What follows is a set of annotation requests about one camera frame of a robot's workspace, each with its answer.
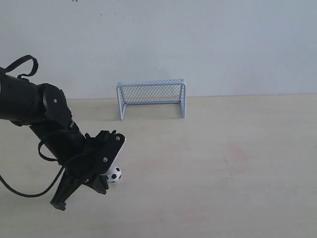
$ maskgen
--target black and white ball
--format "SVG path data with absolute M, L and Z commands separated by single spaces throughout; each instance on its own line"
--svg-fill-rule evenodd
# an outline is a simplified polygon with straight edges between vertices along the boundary
M 122 172 L 119 167 L 114 167 L 113 169 L 110 169 L 107 173 L 107 180 L 108 182 L 118 182 L 121 178 Z

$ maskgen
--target robotic arm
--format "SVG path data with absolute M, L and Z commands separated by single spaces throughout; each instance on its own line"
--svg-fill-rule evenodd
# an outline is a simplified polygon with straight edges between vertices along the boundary
M 17 78 L 7 75 L 22 63 L 33 60 L 30 74 Z M 116 131 L 101 130 L 96 137 L 83 135 L 72 120 L 62 90 L 43 83 L 36 85 L 22 76 L 33 76 L 38 69 L 37 60 L 24 56 L 7 68 L 0 67 L 0 119 L 9 120 L 16 126 L 29 126 L 40 139 L 39 155 L 47 161 L 57 161 L 65 169 L 51 205 L 64 211 L 66 200 L 81 185 L 88 186 L 100 194 L 106 194 L 108 184 L 104 175 L 111 167 L 125 142 L 125 137 Z M 45 145 L 55 158 L 43 155 L 40 148 Z M 0 176 L 1 182 L 12 189 Z

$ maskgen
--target miniature soccer goal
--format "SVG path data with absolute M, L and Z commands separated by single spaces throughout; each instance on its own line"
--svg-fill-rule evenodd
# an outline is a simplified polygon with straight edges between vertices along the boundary
M 117 97 L 121 120 L 126 106 L 144 104 L 180 104 L 186 117 L 186 83 L 184 79 L 118 82 Z

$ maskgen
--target white wall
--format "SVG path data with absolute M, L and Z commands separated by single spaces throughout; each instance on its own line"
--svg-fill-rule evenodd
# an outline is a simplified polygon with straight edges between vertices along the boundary
M 170 78 L 189 96 L 317 93 L 315 0 L 3 0 L 0 44 L 0 66 L 31 54 L 32 81 L 69 99 Z

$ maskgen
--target black cable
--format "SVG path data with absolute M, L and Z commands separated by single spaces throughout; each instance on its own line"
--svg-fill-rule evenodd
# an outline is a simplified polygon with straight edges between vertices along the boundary
M 39 155 L 47 160 L 47 161 L 56 161 L 56 159 L 51 159 L 51 158 L 48 158 L 46 157 L 45 155 L 43 155 L 41 152 L 40 152 L 40 148 L 41 146 L 44 144 L 43 141 L 46 141 L 48 138 L 51 138 L 52 136 L 55 136 L 57 134 L 64 134 L 64 133 L 73 133 L 73 131 L 66 131 L 66 130 L 58 130 L 58 131 L 55 131 L 49 135 L 47 135 L 46 137 L 44 137 L 40 143 L 39 143 L 39 146 L 38 146 L 38 152 L 39 152 Z M 40 197 L 40 196 L 43 196 L 44 194 L 46 194 L 53 186 L 54 184 L 57 182 L 58 178 L 60 177 L 61 173 L 63 172 L 63 170 L 66 168 L 66 166 L 71 162 L 73 161 L 74 159 L 77 159 L 78 157 L 81 157 L 81 156 L 85 156 L 86 154 L 80 154 L 80 155 L 76 155 L 72 158 L 70 158 L 59 170 L 59 172 L 57 173 L 56 177 L 53 179 L 53 182 L 48 186 L 47 189 L 45 189 L 43 192 L 41 193 L 38 193 L 38 194 L 25 194 L 25 193 L 21 193 L 15 189 L 13 189 L 4 179 L 3 177 L 0 175 L 0 181 L 3 183 L 3 185 L 9 189 L 11 192 L 15 193 L 16 195 L 19 195 L 19 196 L 22 196 L 22 197 L 30 197 L 30 198 L 34 198 L 34 197 Z

